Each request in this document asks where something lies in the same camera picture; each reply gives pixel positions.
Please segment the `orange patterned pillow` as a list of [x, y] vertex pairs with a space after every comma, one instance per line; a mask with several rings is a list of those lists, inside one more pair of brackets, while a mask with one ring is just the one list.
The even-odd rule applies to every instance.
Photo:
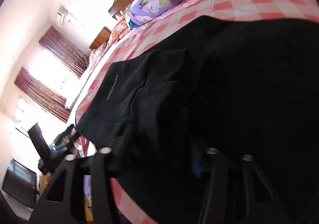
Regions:
[[108, 40], [108, 46], [112, 46], [116, 42], [118, 42], [121, 38], [123, 38], [126, 34], [128, 34], [131, 31], [129, 28], [126, 20], [125, 15], [121, 15], [119, 18], [117, 24], [115, 25], [114, 29], [112, 30], [109, 40]]

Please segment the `brown wooden nightstand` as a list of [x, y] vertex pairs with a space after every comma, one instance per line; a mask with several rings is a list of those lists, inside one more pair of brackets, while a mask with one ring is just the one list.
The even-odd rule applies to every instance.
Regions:
[[111, 31], [104, 27], [100, 33], [96, 36], [94, 41], [89, 46], [89, 49], [94, 50], [99, 48], [104, 42], [108, 42], [108, 39], [110, 38]]

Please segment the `black monitor screen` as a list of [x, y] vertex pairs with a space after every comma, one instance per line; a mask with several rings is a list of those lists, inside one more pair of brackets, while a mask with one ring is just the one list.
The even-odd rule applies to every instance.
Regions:
[[3, 179], [2, 190], [23, 205], [34, 208], [37, 202], [37, 174], [12, 158]]

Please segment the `dark red curtain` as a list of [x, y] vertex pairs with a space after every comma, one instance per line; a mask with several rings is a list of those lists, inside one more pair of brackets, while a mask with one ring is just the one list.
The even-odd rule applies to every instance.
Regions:
[[51, 52], [78, 78], [88, 67], [88, 57], [53, 26], [41, 37], [39, 44]]
[[25, 68], [21, 68], [14, 84], [44, 110], [64, 123], [68, 121], [70, 111], [65, 108], [66, 98], [32, 77]]

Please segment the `white air conditioner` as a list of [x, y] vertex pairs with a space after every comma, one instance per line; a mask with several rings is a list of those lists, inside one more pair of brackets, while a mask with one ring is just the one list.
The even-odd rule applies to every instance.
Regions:
[[56, 24], [59, 27], [63, 27], [65, 23], [65, 19], [67, 18], [68, 11], [64, 7], [60, 7], [59, 10], [57, 11], [57, 16], [56, 16]]

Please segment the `purple floral pillow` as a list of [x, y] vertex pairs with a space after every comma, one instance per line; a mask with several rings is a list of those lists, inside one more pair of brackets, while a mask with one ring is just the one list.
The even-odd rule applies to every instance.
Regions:
[[134, 0], [125, 12], [125, 21], [129, 29], [138, 28], [161, 16], [182, 1], [183, 0]]

